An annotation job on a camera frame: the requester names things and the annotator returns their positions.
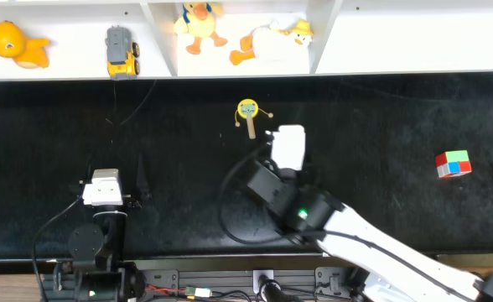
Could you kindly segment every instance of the toy wheel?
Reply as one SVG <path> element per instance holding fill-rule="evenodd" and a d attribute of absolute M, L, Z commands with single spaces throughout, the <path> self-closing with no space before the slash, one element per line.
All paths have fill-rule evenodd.
<path fill-rule="evenodd" d="M 138 58 L 138 56 L 140 55 L 140 48 L 135 42 L 132 43 L 132 55 L 134 55 L 135 58 Z"/>

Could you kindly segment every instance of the yellow toy vehicle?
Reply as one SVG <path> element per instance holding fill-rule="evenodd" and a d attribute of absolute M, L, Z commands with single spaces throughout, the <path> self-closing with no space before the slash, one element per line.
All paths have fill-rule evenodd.
<path fill-rule="evenodd" d="M 135 58 L 140 55 L 140 49 L 132 41 L 129 30 L 121 27 L 108 29 L 105 44 L 111 79 L 119 81 L 136 78 L 140 73 L 140 64 Z"/>

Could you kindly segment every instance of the rubik's cube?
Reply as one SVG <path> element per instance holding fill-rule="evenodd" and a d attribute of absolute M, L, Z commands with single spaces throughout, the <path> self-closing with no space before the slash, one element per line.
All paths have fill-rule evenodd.
<path fill-rule="evenodd" d="M 444 152 L 435 160 L 440 178 L 461 176 L 472 172 L 466 150 Z"/>

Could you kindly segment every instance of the wooden floor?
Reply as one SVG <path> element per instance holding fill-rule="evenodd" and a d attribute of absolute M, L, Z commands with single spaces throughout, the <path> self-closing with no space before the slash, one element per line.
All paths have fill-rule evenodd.
<path fill-rule="evenodd" d="M 461 255 L 440 258 L 440 262 L 461 270 L 479 273 L 486 276 L 493 272 L 493 255 Z M 36 302 L 39 301 L 38 285 L 33 274 L 0 275 L 0 302 Z"/>

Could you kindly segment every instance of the black tabletop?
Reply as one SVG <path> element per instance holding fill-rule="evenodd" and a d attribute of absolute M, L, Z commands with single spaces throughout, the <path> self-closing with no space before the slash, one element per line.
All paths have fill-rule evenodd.
<path fill-rule="evenodd" d="M 75 199 L 69 185 L 90 159 L 120 169 L 132 190 L 139 154 L 153 201 L 129 213 L 127 257 L 312 252 L 285 241 L 244 246 L 217 223 L 226 171 L 281 124 L 305 127 L 320 185 L 382 231 L 423 252 L 493 252 L 493 73 L 157 81 L 121 125 L 152 85 L 0 83 L 0 259 L 29 258 L 34 233 Z M 255 118 L 257 140 L 234 126 L 243 98 L 274 113 Z M 439 180 L 435 156 L 456 149 L 468 150 L 474 171 Z M 237 236 L 275 235 L 239 184 L 224 213 Z M 67 256 L 70 232 L 90 220 L 72 209 L 38 255 Z"/>

